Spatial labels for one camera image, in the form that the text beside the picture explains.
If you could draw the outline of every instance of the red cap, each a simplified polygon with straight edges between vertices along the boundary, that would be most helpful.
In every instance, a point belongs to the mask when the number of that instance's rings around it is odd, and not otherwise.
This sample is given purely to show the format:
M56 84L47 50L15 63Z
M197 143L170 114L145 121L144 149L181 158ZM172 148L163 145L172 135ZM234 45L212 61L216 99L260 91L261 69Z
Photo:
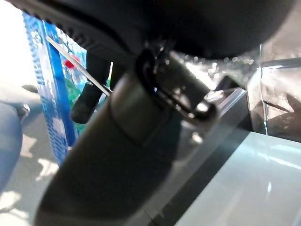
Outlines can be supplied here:
M73 57L77 62L80 63L80 60L79 60L79 58L78 58L77 56L73 55L72 57ZM69 69L74 68L73 63L71 63L69 60L65 60L64 64L65 64L65 66L68 67Z

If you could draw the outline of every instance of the bottle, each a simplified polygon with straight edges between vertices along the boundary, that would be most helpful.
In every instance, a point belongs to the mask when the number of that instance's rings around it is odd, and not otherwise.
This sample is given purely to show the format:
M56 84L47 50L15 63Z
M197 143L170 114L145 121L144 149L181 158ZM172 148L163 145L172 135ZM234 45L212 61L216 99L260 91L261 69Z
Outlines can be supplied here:
M80 60L77 56L73 55L73 58L75 58L80 63ZM65 60L64 64L71 71L71 80L73 84L82 92L87 79L69 60Z

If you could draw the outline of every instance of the red object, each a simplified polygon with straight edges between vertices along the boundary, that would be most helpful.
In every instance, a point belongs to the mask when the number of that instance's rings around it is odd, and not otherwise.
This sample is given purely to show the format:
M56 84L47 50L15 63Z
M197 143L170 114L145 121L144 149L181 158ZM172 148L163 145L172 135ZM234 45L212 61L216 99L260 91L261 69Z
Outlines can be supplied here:
M77 62L80 63L80 60L79 60L79 58L78 58L77 56L73 55L72 57L73 57ZM73 63L71 63L69 60L65 60L64 64L65 64L65 66L68 67L69 69L74 68Z

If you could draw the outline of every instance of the gray surface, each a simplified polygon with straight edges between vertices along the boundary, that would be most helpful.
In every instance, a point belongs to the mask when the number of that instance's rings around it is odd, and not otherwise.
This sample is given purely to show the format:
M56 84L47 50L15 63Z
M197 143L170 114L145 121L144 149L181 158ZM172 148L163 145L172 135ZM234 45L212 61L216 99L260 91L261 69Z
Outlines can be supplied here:
M57 170L42 113L23 129L23 134L21 156L0 197L1 226L32 225L38 203Z

